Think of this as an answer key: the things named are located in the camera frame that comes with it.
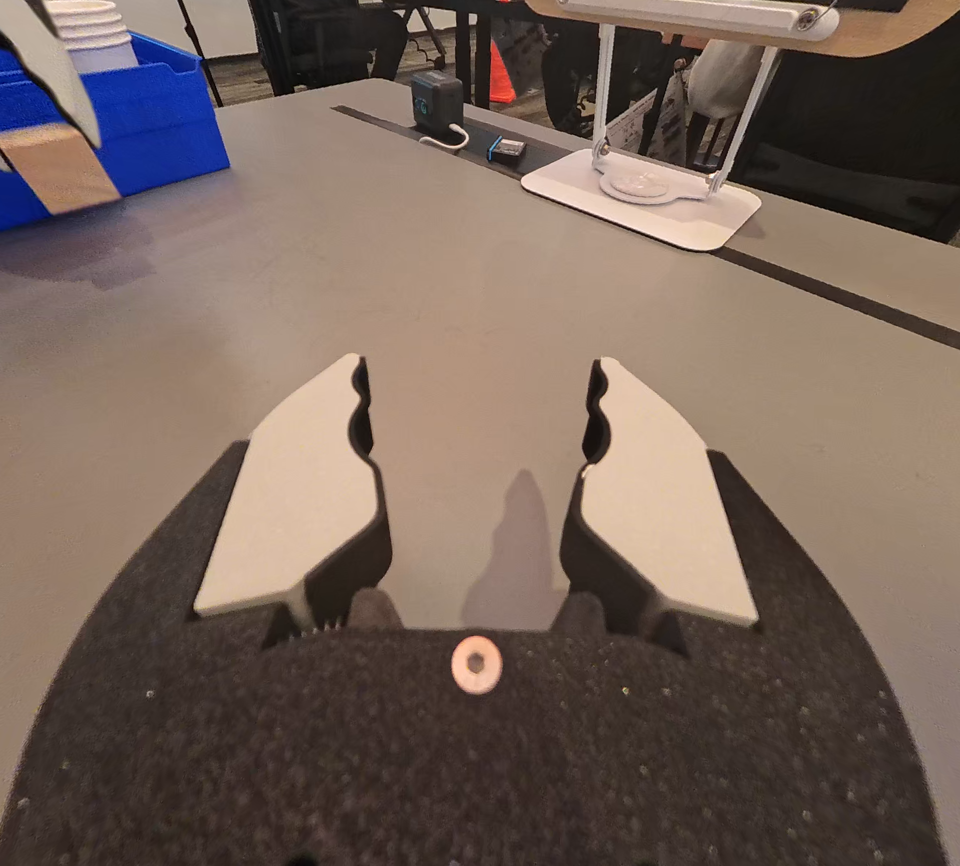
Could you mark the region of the black charger box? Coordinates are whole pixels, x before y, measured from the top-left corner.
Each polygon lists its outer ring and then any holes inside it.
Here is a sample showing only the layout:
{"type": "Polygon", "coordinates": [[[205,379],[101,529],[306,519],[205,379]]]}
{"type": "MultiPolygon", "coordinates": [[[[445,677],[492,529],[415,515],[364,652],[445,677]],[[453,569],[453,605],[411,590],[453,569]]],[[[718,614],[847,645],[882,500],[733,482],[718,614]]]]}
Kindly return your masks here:
{"type": "Polygon", "coordinates": [[[455,75],[436,69],[416,72],[410,81],[414,128],[445,135],[464,121],[464,86],[455,75]]]}

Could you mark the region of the white document stand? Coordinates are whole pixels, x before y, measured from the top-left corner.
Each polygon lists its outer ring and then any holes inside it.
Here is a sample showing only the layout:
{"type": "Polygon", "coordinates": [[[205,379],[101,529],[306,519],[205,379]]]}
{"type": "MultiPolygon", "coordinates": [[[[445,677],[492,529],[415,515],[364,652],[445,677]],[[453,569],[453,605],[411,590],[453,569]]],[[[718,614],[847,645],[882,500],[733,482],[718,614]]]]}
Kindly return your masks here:
{"type": "Polygon", "coordinates": [[[729,185],[735,159],[783,49],[839,57],[887,52],[918,39],[958,10],[958,0],[525,0],[556,20],[598,25],[591,146],[523,176],[522,188],[678,249],[723,247],[761,207],[729,185]],[[617,27],[757,44],[757,73],[711,173],[651,160],[611,146],[608,92],[617,27]]]}

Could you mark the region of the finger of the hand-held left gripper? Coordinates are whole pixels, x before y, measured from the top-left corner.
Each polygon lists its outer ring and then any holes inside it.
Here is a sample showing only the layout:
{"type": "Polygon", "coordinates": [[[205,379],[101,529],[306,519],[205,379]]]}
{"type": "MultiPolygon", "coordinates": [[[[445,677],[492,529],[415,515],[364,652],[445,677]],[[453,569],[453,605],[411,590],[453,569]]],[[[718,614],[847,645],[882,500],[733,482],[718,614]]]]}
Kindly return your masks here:
{"type": "Polygon", "coordinates": [[[99,123],[44,0],[1,0],[1,45],[54,102],[63,119],[100,148],[99,123]]]}

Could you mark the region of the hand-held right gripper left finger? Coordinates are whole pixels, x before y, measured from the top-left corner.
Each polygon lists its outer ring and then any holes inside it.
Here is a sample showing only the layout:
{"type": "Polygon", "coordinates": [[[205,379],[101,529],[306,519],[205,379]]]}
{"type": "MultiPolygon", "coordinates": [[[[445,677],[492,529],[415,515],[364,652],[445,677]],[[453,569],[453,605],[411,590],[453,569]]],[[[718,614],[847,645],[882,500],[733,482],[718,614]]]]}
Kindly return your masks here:
{"type": "Polygon", "coordinates": [[[347,618],[393,558],[370,420],[366,358],[348,353],[249,435],[193,610],[212,618],[281,605],[347,618]]]}

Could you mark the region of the orange traffic cone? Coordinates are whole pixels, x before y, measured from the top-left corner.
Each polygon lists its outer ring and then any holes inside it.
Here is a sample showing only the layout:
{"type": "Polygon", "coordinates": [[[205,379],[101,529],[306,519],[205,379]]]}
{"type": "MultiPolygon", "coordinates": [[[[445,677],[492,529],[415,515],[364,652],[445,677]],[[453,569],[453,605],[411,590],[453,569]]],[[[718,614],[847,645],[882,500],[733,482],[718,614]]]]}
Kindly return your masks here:
{"type": "Polygon", "coordinates": [[[489,101],[491,104],[510,105],[517,100],[517,93],[497,44],[489,44],[489,101]]]}

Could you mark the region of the wooden cube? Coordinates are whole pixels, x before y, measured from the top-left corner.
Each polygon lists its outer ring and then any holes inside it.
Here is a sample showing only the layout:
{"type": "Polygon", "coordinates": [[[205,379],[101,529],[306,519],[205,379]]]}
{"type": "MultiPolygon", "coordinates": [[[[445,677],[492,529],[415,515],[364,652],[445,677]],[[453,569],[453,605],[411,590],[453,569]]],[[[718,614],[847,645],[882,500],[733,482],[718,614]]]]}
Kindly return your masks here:
{"type": "Polygon", "coordinates": [[[46,123],[1,133],[1,152],[54,215],[118,201],[114,186],[94,149],[75,127],[46,123]]]}

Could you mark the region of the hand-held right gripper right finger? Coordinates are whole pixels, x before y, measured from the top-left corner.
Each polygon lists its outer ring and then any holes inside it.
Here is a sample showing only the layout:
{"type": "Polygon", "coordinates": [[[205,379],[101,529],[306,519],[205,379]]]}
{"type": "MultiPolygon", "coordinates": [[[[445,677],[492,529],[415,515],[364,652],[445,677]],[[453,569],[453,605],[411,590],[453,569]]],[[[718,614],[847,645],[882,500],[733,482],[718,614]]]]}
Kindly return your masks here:
{"type": "Polygon", "coordinates": [[[756,627],[706,443],[619,360],[601,356],[590,373],[558,551],[570,594],[594,597],[612,634],[648,634],[679,614],[756,627]]]}

